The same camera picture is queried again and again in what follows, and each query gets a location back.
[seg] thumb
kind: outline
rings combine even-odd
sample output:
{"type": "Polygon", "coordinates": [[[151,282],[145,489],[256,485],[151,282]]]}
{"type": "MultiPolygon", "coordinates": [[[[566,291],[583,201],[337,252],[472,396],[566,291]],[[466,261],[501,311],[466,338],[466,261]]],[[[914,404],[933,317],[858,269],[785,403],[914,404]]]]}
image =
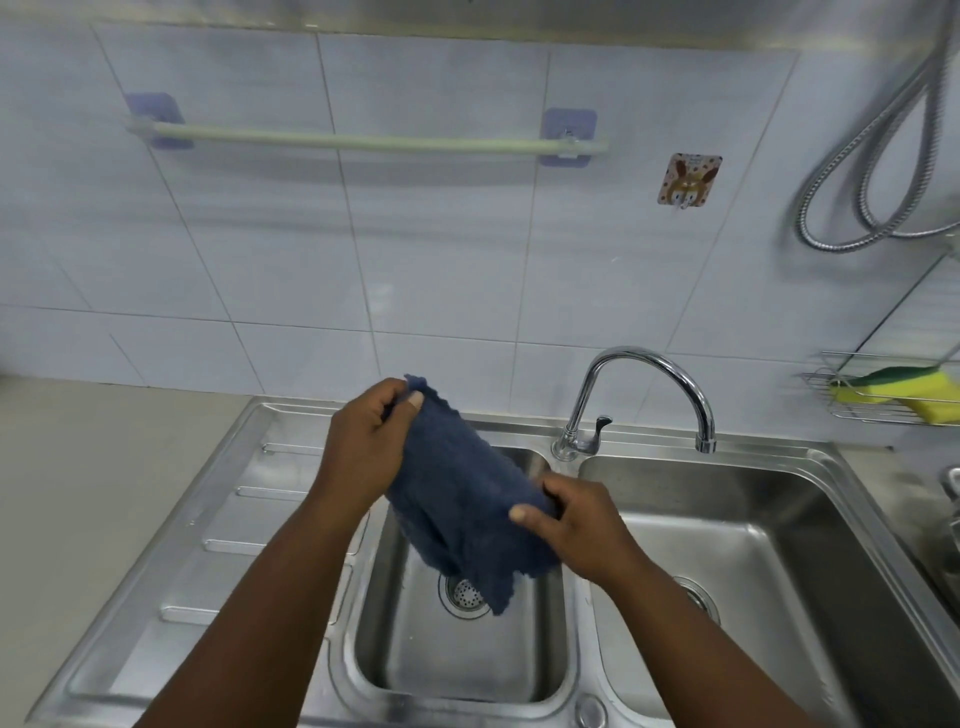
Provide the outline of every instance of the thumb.
{"type": "Polygon", "coordinates": [[[407,439],[407,432],[413,424],[420,408],[423,407],[423,392],[414,392],[406,400],[398,403],[381,427],[382,437],[399,446],[407,439]]]}
{"type": "Polygon", "coordinates": [[[523,503],[515,505],[510,509],[510,520],[522,525],[528,531],[536,533],[554,550],[557,550],[564,527],[559,521],[547,516],[536,506],[523,503]]]}

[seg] faucet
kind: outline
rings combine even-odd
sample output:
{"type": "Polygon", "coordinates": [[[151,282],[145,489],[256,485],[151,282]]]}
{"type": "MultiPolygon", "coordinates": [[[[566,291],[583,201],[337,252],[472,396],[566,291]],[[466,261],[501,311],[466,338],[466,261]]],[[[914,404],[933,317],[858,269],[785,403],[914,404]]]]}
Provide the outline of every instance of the faucet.
{"type": "Polygon", "coordinates": [[[573,405],[573,413],[564,427],[564,433],[550,447],[554,457],[558,460],[569,462],[577,456],[577,453],[584,455],[595,455],[600,449],[600,431],[609,425],[613,420],[601,415],[597,418],[596,429],[593,437],[589,440],[582,440],[579,436],[580,420],[584,416],[584,409],[587,407],[587,400],[590,398],[590,392],[593,391],[593,384],[597,380],[597,375],[609,362],[615,359],[634,359],[642,361],[653,367],[657,367],[661,372],[669,376],[684,390],[693,410],[697,414],[697,439],[696,449],[698,452],[714,452],[717,447],[716,429],[713,424],[713,411],[710,409],[710,403],[704,396],[700,386],[690,375],[677,366],[667,357],[649,349],[642,347],[613,347],[597,354],[596,358],[590,362],[587,375],[584,377],[584,383],[580,385],[580,394],[577,395],[577,401],[573,405]]]}

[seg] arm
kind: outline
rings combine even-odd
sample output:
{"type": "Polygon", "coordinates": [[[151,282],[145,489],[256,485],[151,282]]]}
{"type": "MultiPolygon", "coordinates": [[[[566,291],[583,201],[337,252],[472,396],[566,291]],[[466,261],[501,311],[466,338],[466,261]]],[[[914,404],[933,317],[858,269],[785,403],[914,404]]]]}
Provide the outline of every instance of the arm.
{"type": "Polygon", "coordinates": [[[809,728],[814,722],[637,545],[602,483],[548,473],[557,521],[530,505],[510,518],[603,589],[620,611],[677,726],[809,728]]]}
{"type": "Polygon", "coordinates": [[[423,403],[386,379],[330,421],[324,459],[300,508],[250,569],[139,728],[296,726],[353,531],[400,467],[423,403]]]}

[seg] cartoon sticker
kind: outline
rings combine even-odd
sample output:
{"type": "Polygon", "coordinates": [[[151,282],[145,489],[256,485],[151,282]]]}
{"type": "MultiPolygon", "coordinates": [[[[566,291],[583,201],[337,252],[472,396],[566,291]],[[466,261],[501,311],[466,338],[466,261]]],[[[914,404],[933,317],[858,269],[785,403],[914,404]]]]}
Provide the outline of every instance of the cartoon sticker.
{"type": "Polygon", "coordinates": [[[722,157],[676,154],[670,158],[657,202],[680,209],[702,207],[720,171],[722,157]]]}

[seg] blue towel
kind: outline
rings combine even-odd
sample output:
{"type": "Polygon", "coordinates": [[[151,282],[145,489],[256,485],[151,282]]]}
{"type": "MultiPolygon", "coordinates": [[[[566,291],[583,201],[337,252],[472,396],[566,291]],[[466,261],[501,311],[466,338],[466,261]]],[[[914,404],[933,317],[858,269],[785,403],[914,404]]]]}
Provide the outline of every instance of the blue towel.
{"type": "Polygon", "coordinates": [[[428,565],[462,576],[502,614],[514,595],[514,572],[540,576],[558,564],[540,538],[507,516],[530,503],[556,516],[553,499],[488,445],[426,379],[407,375],[423,407],[403,446],[403,465],[387,491],[403,535],[428,565]]]}

